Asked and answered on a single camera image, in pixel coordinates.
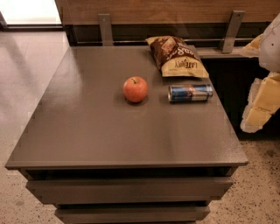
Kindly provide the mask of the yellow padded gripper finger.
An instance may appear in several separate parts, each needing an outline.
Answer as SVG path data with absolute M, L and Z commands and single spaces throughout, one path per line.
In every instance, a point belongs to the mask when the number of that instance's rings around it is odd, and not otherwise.
M 241 130 L 256 133 L 280 109 L 280 73 L 270 72 L 263 80 L 255 78 L 248 94 Z
M 244 57 L 258 57 L 259 56 L 259 48 L 260 48 L 260 42 L 262 40 L 263 35 L 260 34 L 256 38 L 254 38 L 250 43 L 245 45 L 241 49 L 241 55 Z

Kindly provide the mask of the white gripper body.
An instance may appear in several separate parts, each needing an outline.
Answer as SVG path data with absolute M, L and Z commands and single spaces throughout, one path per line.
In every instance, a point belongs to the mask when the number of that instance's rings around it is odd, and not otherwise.
M 262 34 L 259 65 L 271 72 L 280 73 L 280 13 Z

